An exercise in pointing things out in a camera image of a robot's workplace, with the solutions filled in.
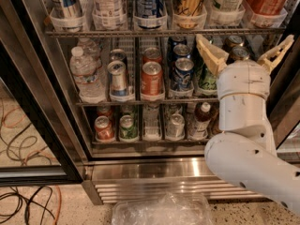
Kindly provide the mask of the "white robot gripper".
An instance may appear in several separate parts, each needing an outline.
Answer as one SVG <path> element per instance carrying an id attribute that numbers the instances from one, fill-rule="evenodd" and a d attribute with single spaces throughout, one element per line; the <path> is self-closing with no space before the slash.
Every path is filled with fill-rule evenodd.
<path id="1" fill-rule="evenodd" d="M 229 54 L 213 45 L 201 34 L 196 35 L 197 49 L 204 63 L 217 77 L 217 97 L 223 99 L 235 94 L 251 94 L 267 99 L 270 93 L 270 76 L 294 43 L 288 35 L 276 47 L 262 54 L 257 63 L 237 61 L 227 66 Z"/>

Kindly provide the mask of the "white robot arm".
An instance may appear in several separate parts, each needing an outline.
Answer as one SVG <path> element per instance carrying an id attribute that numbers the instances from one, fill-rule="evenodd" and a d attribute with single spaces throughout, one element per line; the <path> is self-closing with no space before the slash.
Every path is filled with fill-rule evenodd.
<path id="1" fill-rule="evenodd" d="M 273 129 L 266 115 L 271 71 L 291 48 L 294 36 L 258 60 L 226 63 L 229 54 L 196 36 L 197 49 L 217 77 L 219 129 L 204 157 L 209 170 L 236 187 L 263 195 L 300 215 L 300 170 L 277 156 Z"/>

